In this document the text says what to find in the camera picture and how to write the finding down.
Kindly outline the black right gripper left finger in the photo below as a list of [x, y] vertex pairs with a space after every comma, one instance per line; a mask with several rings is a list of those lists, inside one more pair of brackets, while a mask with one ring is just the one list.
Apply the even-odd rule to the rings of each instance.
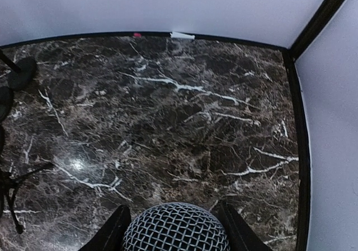
[[130, 209], [120, 205], [108, 218], [93, 238], [79, 251], [117, 251], [121, 250], [124, 234], [131, 223]]

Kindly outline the black tripod mic stand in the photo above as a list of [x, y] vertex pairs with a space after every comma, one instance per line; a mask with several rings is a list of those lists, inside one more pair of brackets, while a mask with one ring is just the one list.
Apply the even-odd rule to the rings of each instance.
[[16, 178], [12, 178], [10, 172], [5, 172], [1, 170], [1, 217], [3, 216], [3, 212], [4, 212], [4, 203], [7, 202], [8, 209], [10, 211], [12, 220], [15, 224], [15, 228], [18, 234], [21, 235], [24, 231], [24, 228], [19, 223], [14, 210], [15, 199], [18, 190], [20, 189], [24, 181], [29, 179], [33, 174], [36, 174], [43, 170], [52, 169], [53, 167], [54, 167], [53, 163], [47, 162], [44, 165], [41, 165], [38, 168]]

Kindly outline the purple rhinestone microphone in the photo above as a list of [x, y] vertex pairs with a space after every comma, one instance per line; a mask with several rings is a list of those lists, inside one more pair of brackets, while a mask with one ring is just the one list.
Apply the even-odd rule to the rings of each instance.
[[184, 202], [153, 206], [124, 234], [122, 250], [230, 250], [221, 222], [207, 210]]

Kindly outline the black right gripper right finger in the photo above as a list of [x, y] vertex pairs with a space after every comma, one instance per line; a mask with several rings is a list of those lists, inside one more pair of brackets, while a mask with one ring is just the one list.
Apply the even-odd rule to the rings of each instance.
[[225, 228], [231, 250], [272, 251], [231, 204], [219, 202], [218, 219]]

